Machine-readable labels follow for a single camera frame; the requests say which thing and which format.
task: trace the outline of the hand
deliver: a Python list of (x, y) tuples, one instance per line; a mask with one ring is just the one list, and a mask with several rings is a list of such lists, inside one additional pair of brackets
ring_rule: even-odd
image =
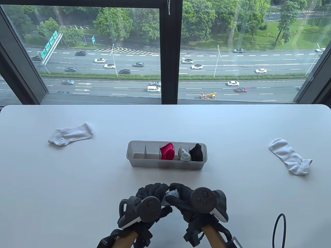
[[(140, 188), (136, 194), (140, 200), (145, 199), (148, 196), (155, 196), (162, 202), (165, 193), (168, 191), (169, 186), (166, 184), (156, 183), (156, 184), (148, 184), (143, 188)], [(149, 246), (151, 243), (150, 239), (153, 235), (150, 233), (149, 229), (155, 222), (158, 222), (160, 218), (167, 216), (169, 213), (172, 212), (172, 208), (170, 206), (164, 207), (161, 209), (161, 212), (157, 219), (152, 222), (137, 222), (124, 230), (134, 231), (138, 234), (136, 242), (134, 243), (134, 248), (144, 248), (145, 246)]]
[(207, 225), (210, 225), (216, 230), (224, 233), (228, 241), (232, 239), (232, 235), (229, 230), (224, 228), (214, 215), (199, 213), (191, 205), (190, 198), (193, 192), (191, 188), (183, 184), (172, 183), (169, 186), (169, 190), (177, 190), (179, 193), (179, 198), (169, 195), (166, 197), (166, 201), (172, 206), (175, 206), (182, 213), (184, 220), (189, 223), (184, 239), (187, 242), (189, 241), (193, 247), (200, 243), (200, 240), (203, 238), (204, 234), (202, 234), (200, 238), (198, 238), (198, 234), (202, 232), (201, 228)]

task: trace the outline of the white sock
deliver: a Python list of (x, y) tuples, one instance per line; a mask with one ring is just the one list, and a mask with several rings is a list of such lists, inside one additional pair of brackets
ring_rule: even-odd
[(92, 128), (87, 123), (76, 128), (56, 129), (48, 143), (64, 146), (70, 142), (85, 140), (93, 136)]
[(178, 149), (178, 156), (181, 161), (191, 160), (191, 155), (186, 151), (186, 148), (183, 146)]
[(295, 175), (309, 174), (312, 159), (302, 159), (286, 140), (276, 139), (269, 145), (270, 150), (288, 165), (289, 171)]

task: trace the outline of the sock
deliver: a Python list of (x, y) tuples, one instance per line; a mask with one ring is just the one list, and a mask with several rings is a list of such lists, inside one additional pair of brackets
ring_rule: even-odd
[(76, 128), (56, 129), (48, 143), (58, 146), (68, 145), (70, 142), (85, 140), (93, 136), (92, 128), (87, 123)]
[(276, 139), (269, 145), (270, 150), (288, 165), (289, 171), (295, 175), (309, 174), (312, 159), (302, 159), (286, 140)]
[(203, 155), (202, 150), (201, 150), (201, 145), (196, 144), (195, 147), (193, 147), (190, 150), (190, 155), (191, 155), (192, 161), (202, 162), (203, 159), (204, 159), (204, 155)]
[(180, 147), (178, 150), (179, 160), (181, 161), (190, 161), (191, 155), (187, 152), (185, 147)]
[(164, 160), (173, 160), (175, 157), (175, 150), (172, 143), (166, 144), (164, 147), (160, 148), (162, 157)]

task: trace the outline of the red car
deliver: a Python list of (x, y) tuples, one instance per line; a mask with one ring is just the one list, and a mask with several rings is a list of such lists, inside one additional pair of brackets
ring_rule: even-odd
[(236, 92), (247, 92), (246, 88), (237, 88)]

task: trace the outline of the white table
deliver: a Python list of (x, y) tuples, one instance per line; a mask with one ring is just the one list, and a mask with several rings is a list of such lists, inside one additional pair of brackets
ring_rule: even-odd
[[(56, 128), (88, 122), (92, 139), (55, 147)], [(331, 115), (323, 105), (40, 105), (0, 113), (0, 247), (94, 248), (117, 228), (121, 199), (180, 182), (221, 189), (224, 224), (244, 248), (271, 247), (280, 213), (286, 248), (329, 247)], [(295, 176), (268, 149), (286, 139), (310, 174)], [(201, 142), (201, 171), (132, 168), (131, 140)], [(276, 235), (281, 246), (282, 220)], [(191, 247), (178, 210), (156, 223), (150, 248)], [(206, 238), (201, 246), (209, 247)]]

